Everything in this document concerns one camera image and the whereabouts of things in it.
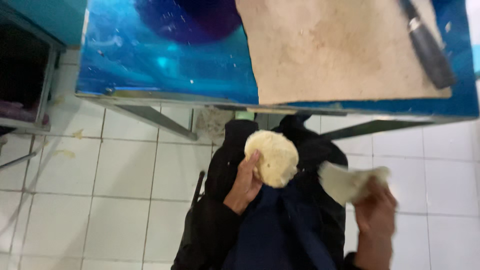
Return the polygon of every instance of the left hand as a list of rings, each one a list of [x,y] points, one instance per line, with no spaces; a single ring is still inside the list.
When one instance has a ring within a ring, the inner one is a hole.
[[[395,232],[396,200],[388,187],[375,179],[367,183],[370,195],[354,204],[360,230],[354,264],[360,269],[390,269]]]
[[[237,178],[235,178],[232,189],[223,201],[223,204],[238,215],[241,215],[245,211],[248,204],[255,199],[262,188],[262,181],[253,175],[253,169],[259,158],[260,151],[255,150],[248,161],[245,157],[242,162],[240,162]]]

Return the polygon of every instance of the wooden board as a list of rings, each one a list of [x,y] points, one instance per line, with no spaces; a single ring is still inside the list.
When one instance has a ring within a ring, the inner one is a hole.
[[[441,42],[428,0],[414,2]],[[260,104],[448,98],[421,67],[395,0],[236,0]]]

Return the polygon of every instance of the person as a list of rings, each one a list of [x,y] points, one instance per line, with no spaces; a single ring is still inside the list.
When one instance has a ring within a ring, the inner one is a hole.
[[[261,153],[244,147],[258,130],[253,119],[225,125],[225,141],[213,155],[204,196],[187,214],[173,270],[338,269],[386,270],[392,257],[396,201],[370,179],[370,195],[357,202],[358,249],[344,257],[345,208],[319,184],[324,161],[348,166],[330,140],[305,128],[309,116],[286,116],[283,133],[299,153],[298,173],[281,189],[253,175]]]

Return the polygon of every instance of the black jacket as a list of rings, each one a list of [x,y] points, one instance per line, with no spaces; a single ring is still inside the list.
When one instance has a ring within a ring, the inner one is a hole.
[[[203,196],[189,211],[180,248],[172,266],[173,270],[221,269],[225,257],[237,240],[243,217],[223,204],[243,160],[247,137],[258,126],[250,121],[231,121],[226,125],[226,139],[210,163]],[[336,267],[356,269],[354,254],[343,258],[345,242],[345,208],[337,204],[322,189],[316,171],[319,164],[328,160],[347,166],[347,158],[333,143],[302,127],[280,125],[274,131],[282,132],[299,152],[298,189],[318,209],[323,223],[314,228],[327,248]]]

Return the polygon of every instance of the metal frame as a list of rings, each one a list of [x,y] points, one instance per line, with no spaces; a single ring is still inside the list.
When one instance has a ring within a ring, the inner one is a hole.
[[[45,76],[42,86],[42,92],[40,94],[40,103],[36,113],[34,122],[27,122],[9,118],[0,118],[0,125],[15,127],[15,128],[26,128],[26,129],[35,129],[49,131],[50,124],[43,124],[43,118],[45,115],[45,110],[47,107],[48,94],[51,89],[53,75],[55,71],[55,63],[59,54],[66,50],[65,44],[56,39],[55,37],[49,35],[42,28],[37,26],[35,23],[30,21],[25,16],[21,15],[14,9],[12,9],[7,4],[0,2],[0,16],[8,19],[9,21],[15,23],[24,30],[32,33],[38,39],[47,43],[50,47],[48,51],[48,61],[45,67]]]
[[[30,153],[28,155],[25,155],[23,157],[19,157],[16,160],[12,160],[12,161],[7,162],[3,165],[0,165],[0,171],[6,170],[7,168],[9,168],[13,165],[16,165],[16,164],[22,163],[24,161],[30,160],[31,158],[35,157],[38,153],[40,153],[40,151],[43,149],[43,147],[45,145],[47,145],[47,141],[44,141],[42,144],[40,144],[40,146],[38,146],[35,150],[33,150],[32,153]]]
[[[163,115],[161,112],[153,109],[152,106],[159,107],[162,105],[169,105],[184,108],[217,108],[222,110],[248,110],[253,112],[280,114],[304,113],[331,116],[347,116],[348,114],[373,115],[373,120],[370,122],[324,134],[324,136],[327,136],[332,140],[416,126],[453,123],[476,119],[476,117],[421,116],[405,113],[384,115],[384,112],[381,111],[346,110],[342,108],[305,108],[289,105],[262,106],[239,104],[227,99],[167,92],[135,90],[114,91],[109,88],[107,89],[107,93],[109,94],[95,95],[77,93],[76,96],[107,109],[133,117],[160,129],[173,132],[192,141],[197,139],[196,134],[192,132],[192,119],[190,121],[189,129],[186,129]]]

